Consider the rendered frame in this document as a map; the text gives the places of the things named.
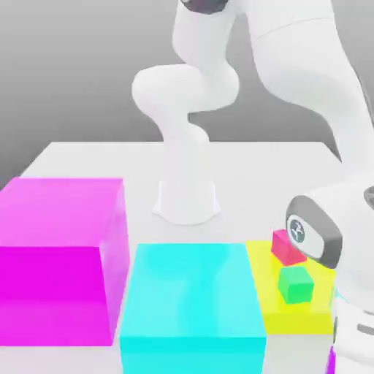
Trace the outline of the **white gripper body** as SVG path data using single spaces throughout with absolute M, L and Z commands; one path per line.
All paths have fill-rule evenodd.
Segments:
M 339 305 L 333 349 L 335 374 L 374 374 L 374 314 Z

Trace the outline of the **small green cube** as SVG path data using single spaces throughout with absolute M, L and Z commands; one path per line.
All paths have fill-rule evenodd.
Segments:
M 303 266 L 282 267 L 278 276 L 278 290 L 288 305 L 311 302 L 314 280 Z

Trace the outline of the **small red cube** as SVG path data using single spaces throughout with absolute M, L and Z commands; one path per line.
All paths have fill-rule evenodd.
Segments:
M 283 266 L 291 266 L 307 260 L 307 257 L 291 244 L 285 229 L 273 232 L 271 252 Z

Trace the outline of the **large yellow box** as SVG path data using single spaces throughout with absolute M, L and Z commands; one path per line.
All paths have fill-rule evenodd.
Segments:
M 331 335 L 330 300 L 335 271 L 308 259 L 295 264 L 304 267 L 314 282 L 313 298 L 299 304 L 285 303 L 278 278 L 284 266 L 273 255 L 270 241 L 245 243 L 264 326 L 268 335 Z

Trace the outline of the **large cyan box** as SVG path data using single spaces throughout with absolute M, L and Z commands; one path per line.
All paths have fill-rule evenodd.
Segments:
M 123 312 L 123 374 L 262 374 L 267 334 L 246 247 L 137 246 Z

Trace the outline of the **large magenta box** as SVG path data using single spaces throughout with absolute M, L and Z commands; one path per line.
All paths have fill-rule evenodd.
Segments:
M 0 346 L 111 346 L 128 270 L 122 180 L 0 190 Z

